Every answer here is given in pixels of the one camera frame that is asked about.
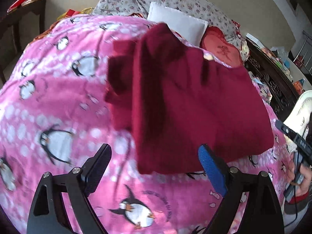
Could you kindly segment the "red and grey sleeve forearm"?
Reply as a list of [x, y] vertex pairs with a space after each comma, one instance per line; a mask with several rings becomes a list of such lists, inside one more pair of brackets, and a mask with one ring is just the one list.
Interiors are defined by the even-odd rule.
[[306, 212], [309, 204], [309, 191], [304, 195], [293, 197], [290, 202], [285, 201], [284, 212], [286, 215]]

